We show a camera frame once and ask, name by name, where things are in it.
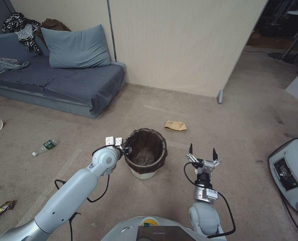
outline water bottle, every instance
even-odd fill
[[[43,144],[37,151],[32,152],[32,155],[37,156],[42,152],[45,152],[46,150],[50,150],[51,148],[56,146],[56,140],[52,139],[47,141],[46,143]]]

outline beige partition wall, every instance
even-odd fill
[[[27,18],[43,22],[46,18],[63,22],[71,31],[102,24],[109,54],[114,61],[108,6],[106,0],[10,0],[14,9]]]
[[[267,0],[110,0],[127,82],[217,96]]]

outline trash can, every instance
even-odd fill
[[[124,147],[131,147],[125,155],[131,172],[140,179],[151,178],[165,164],[167,143],[163,136],[152,129],[141,128],[131,133],[124,142]]]

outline carpet floor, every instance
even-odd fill
[[[122,158],[110,175],[106,195],[96,203],[84,202],[73,220],[74,240],[100,240],[118,222],[154,215],[190,226],[188,209],[194,186],[183,173],[186,153],[221,164],[211,183],[228,200],[237,230],[228,240],[297,241],[268,169],[267,157],[279,145],[298,137],[298,100],[284,89],[297,68],[286,67],[263,53],[243,53],[224,90],[223,104],[215,98],[126,84],[97,119],[89,119],[0,97],[0,205],[16,200],[13,210],[0,216],[0,235],[32,219],[56,191],[55,179],[68,180],[91,162],[91,153],[106,136],[126,138],[147,127],[167,140],[165,165],[148,180],[139,180]],[[182,121],[183,133],[165,130],[167,120]],[[49,139],[59,144],[32,156]],[[194,171],[188,170],[194,179]],[[95,199],[106,187],[99,179]],[[232,229],[225,202],[214,205],[225,231]],[[296,221],[298,216],[293,211]],[[49,240],[69,240],[69,224]]]

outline crumpled paper bag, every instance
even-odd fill
[[[169,131],[184,132],[187,130],[187,127],[183,122],[176,122],[173,120],[169,120],[165,124],[165,129]]]

